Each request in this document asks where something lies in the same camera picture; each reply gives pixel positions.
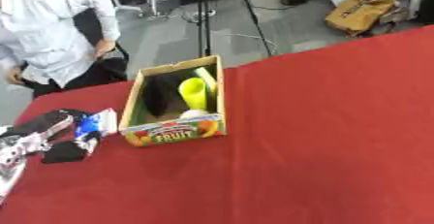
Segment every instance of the white shirt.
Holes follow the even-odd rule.
[[[73,17],[93,8],[108,41],[120,32],[111,0],[0,0],[0,59],[5,70],[22,62],[61,87],[86,72],[94,49]]]

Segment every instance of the yellow cup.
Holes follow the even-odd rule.
[[[203,79],[185,80],[179,85],[178,90],[190,109],[206,110],[206,87]]]

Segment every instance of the cardboard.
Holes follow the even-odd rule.
[[[210,93],[208,97],[210,102],[208,106],[209,114],[180,119],[179,117],[189,109],[182,97],[177,96],[177,86],[182,82],[182,79],[188,78],[186,75],[191,74],[191,77],[194,77],[195,70],[201,67],[213,71],[217,80],[215,94]],[[165,113],[160,116],[153,116],[144,101],[146,95],[143,92],[145,92],[146,85],[150,82],[151,77],[172,75],[174,76],[171,79],[175,79],[172,81],[173,87],[163,89],[169,91],[170,94],[170,101],[165,105]],[[134,146],[176,143],[197,138],[226,135],[223,82],[223,68],[218,56],[142,69],[139,71],[131,89],[119,125],[119,132]]]

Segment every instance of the tripod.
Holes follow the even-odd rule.
[[[266,49],[266,53],[269,57],[272,56],[271,49],[265,39],[264,32],[260,27],[258,17],[256,16],[252,4],[249,0],[243,0],[247,10],[252,18],[252,22],[255,24],[260,34],[260,38],[263,42],[263,46]],[[199,38],[199,57],[211,55],[211,29],[209,23],[209,4],[208,0],[198,0],[198,38]]]

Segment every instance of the paper bag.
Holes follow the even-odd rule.
[[[395,0],[345,0],[325,21],[352,36],[369,30],[394,5]]]

